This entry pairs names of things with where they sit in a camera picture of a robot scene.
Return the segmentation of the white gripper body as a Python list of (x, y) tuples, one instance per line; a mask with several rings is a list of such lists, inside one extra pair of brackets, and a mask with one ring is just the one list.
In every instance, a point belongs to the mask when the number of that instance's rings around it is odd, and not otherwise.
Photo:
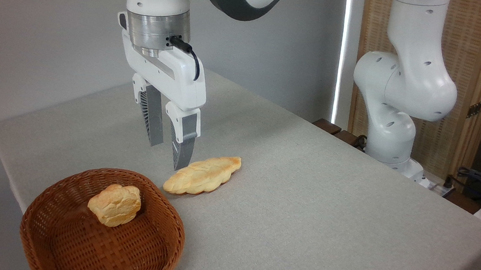
[(183, 111), (206, 102), (203, 64), (189, 44), (190, 17), (117, 14), (127, 62)]

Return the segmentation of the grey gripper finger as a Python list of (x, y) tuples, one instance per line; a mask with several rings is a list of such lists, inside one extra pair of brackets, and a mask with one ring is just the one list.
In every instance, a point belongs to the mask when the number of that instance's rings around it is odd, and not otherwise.
[(132, 78), (134, 99), (140, 105), (151, 146), (163, 144), (162, 94), (140, 74)]
[(183, 111), (171, 101), (167, 102), (165, 110), (171, 121), (173, 165), (177, 171), (190, 163), (195, 139), (201, 133), (201, 111), (199, 108)]

